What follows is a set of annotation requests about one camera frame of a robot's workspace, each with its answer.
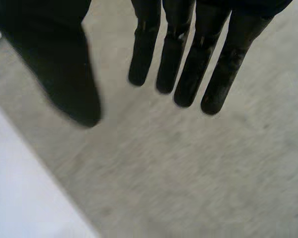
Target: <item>gloved hand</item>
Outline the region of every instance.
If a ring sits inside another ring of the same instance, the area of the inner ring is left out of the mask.
[[[47,98],[87,127],[101,118],[81,22],[91,0],[0,0],[0,31],[35,74]]]
[[[174,93],[180,107],[189,107],[197,94],[223,25],[231,13],[229,3],[221,0],[197,0],[194,40]],[[162,0],[168,22],[156,88],[169,94],[174,87],[192,18],[194,0]],[[132,0],[138,26],[135,31],[129,81],[144,84],[160,24],[160,0]],[[273,16],[246,14],[232,10],[229,29],[217,66],[201,101],[209,115],[218,113],[252,42],[271,22]]]

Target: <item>hand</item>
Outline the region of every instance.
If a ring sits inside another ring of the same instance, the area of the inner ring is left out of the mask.
[[[197,94],[210,58],[231,9],[212,0],[197,0],[194,40],[174,93],[180,107],[189,107]],[[162,0],[168,29],[164,39],[156,88],[162,94],[172,92],[189,34],[194,0]],[[160,25],[160,0],[132,0],[138,26],[135,31],[129,81],[142,86],[151,64]],[[233,10],[229,29],[217,66],[201,101],[204,113],[218,113],[252,42],[273,17],[245,15]]]
[[[0,31],[35,74],[47,98],[80,125],[101,119],[81,22],[90,0],[0,0]]]

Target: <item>black leather glove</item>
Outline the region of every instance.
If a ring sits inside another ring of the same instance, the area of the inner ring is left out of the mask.
[[[232,11],[228,35],[219,61],[201,101],[202,111],[218,113],[234,82],[236,74],[252,42],[271,22],[273,16],[246,14],[221,0],[197,0],[195,36],[183,72],[174,93],[174,101],[189,107],[196,96],[208,67],[223,25]],[[129,81],[144,84],[160,24],[160,0],[132,0],[138,26],[135,31],[134,54]],[[172,92],[181,63],[194,7],[193,0],[162,0],[168,30],[164,39],[156,88],[162,94]]]
[[[90,0],[0,0],[0,31],[50,101],[79,124],[101,118],[81,22]]]

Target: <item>glove finger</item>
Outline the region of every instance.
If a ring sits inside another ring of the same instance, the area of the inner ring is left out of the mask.
[[[51,16],[44,17],[44,11],[40,16],[38,12],[15,12],[9,17],[2,13],[0,31],[37,76],[48,99],[79,124],[96,125],[101,118],[100,99],[81,17],[68,26]]]
[[[129,81],[142,86],[145,83],[160,27],[161,0],[132,0],[138,26],[135,30],[133,57]]]
[[[156,88],[160,93],[172,91],[187,42],[194,0],[163,0],[168,30],[164,39]]]

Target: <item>floor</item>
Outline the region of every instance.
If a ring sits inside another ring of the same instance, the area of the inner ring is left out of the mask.
[[[165,21],[137,89],[126,80],[136,26],[130,1],[93,1],[84,23],[102,123],[82,130],[49,107],[4,40],[0,107],[101,235],[298,238],[298,0],[254,42],[215,117],[199,102],[220,47],[198,99],[181,110],[154,90]]]
[[[0,109],[0,238],[97,238]]]

